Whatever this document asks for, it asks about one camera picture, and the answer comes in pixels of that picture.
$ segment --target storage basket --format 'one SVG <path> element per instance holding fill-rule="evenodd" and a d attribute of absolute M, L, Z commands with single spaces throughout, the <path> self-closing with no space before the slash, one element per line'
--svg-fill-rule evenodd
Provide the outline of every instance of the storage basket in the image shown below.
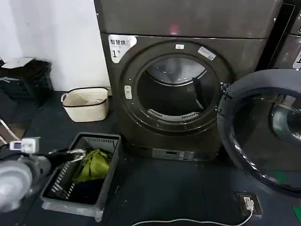
<path fill-rule="evenodd" d="M 54 171 L 41 192 L 43 209 L 94 217 L 96 222 L 101 221 L 119 153 L 122 151 L 121 137 L 111 134 L 80 133 L 70 149 L 87 147 L 100 148 L 103 152 L 112 154 L 105 179 L 91 181 L 93 184 L 89 185 L 85 184 L 87 182 L 82 183 L 86 191 L 83 192 L 81 190 L 83 185 L 75 184 L 72 180 L 81 162 L 68 162 Z"/>
<path fill-rule="evenodd" d="M 108 114 L 108 90 L 102 87 L 72 89 L 61 97 L 63 107 L 75 122 L 104 120 Z"/>

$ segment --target washing machine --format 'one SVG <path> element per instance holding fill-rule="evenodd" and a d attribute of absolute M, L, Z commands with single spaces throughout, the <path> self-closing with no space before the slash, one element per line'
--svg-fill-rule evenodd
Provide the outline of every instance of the washing machine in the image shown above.
<path fill-rule="evenodd" d="M 256 69 L 280 0 L 95 0 L 119 127 L 144 157 L 214 158 L 217 105 Z"/>
<path fill-rule="evenodd" d="M 301 68 L 301 2 L 284 0 L 258 64 L 267 68 Z"/>

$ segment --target electrical outlet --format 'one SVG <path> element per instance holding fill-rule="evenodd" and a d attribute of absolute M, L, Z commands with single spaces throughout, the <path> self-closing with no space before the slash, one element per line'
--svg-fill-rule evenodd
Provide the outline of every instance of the electrical outlet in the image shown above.
<path fill-rule="evenodd" d="M 258 217 L 262 216 L 262 208 L 258 201 L 258 197 L 254 193 L 250 193 L 250 192 L 236 193 L 236 198 L 238 201 L 240 212 L 244 216 L 250 215 L 250 210 L 247 210 L 246 208 L 245 198 L 250 198 L 254 202 L 253 216 L 258 216 Z"/>

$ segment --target white power adapter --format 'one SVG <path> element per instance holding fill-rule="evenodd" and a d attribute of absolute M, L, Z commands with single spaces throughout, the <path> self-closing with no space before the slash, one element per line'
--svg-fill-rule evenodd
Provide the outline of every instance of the white power adapter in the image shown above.
<path fill-rule="evenodd" d="M 250 197 L 244 197 L 244 201 L 246 204 L 246 209 L 253 211 L 254 210 L 254 201 L 250 199 Z"/>
<path fill-rule="evenodd" d="M 11 151 L 21 151 L 27 154 L 35 154 L 39 151 L 39 137 L 23 138 L 9 143 Z"/>

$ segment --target dryer drum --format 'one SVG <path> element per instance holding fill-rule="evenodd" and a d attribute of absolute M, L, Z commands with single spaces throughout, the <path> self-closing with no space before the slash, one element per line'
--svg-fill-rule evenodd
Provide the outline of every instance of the dryer drum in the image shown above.
<path fill-rule="evenodd" d="M 137 83 L 137 94 L 147 113 L 165 123 L 193 120 L 211 104 L 219 89 L 213 71 L 183 57 L 152 63 Z"/>

